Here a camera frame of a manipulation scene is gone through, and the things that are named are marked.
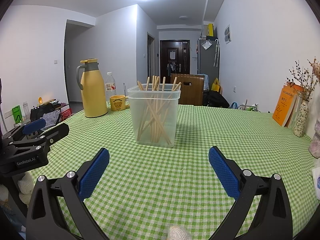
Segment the red plastic crate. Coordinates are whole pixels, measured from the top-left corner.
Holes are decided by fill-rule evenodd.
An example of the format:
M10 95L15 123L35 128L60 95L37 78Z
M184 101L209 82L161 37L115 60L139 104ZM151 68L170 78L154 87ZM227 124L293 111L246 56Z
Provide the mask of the red plastic crate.
M67 109L66 111L63 111L61 115L62 115L62 121L66 120L69 116L72 115L71 108Z

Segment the thermos lid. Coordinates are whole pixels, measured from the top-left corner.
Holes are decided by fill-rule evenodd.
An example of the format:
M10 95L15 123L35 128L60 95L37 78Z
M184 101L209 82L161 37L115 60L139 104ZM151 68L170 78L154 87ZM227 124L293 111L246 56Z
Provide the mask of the thermos lid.
M80 63L92 63L92 62L98 62L97 58L91 58L86 60L81 60Z

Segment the floor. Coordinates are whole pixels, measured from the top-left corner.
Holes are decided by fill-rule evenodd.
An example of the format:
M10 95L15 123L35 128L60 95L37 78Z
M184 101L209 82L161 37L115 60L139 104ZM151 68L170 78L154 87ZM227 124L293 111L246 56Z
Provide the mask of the floor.
M75 102L75 101L69 102L69 107L71 108L73 114L83 110L82 102Z

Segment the gingham tablecloth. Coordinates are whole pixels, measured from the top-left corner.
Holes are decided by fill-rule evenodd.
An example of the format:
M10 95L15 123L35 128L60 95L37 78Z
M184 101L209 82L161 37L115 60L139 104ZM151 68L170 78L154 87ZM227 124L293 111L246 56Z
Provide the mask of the gingham tablecloth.
M91 160L101 147L110 163L91 198L84 201L110 239L166 239L170 225L182 225L193 239L207 240L230 210L227 196L208 161L210 147L258 176L279 173L292 209L297 234L317 205L310 169L310 138L280 127L271 114L203 106L179 106L175 145L160 148L135 143L130 109L89 119L81 111L65 121L69 135L51 147L49 164L33 170L58 178ZM240 234L259 203L255 197ZM73 233L78 233L61 199Z

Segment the yellow mug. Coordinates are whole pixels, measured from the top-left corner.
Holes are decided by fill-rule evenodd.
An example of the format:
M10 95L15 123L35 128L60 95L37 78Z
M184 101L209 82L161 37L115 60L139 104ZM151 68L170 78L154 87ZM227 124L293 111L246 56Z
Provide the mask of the yellow mug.
M126 96L120 95L120 96L111 96L110 97L110 105L112 111L121 111L128 107L129 105L125 105L125 99L128 98Z

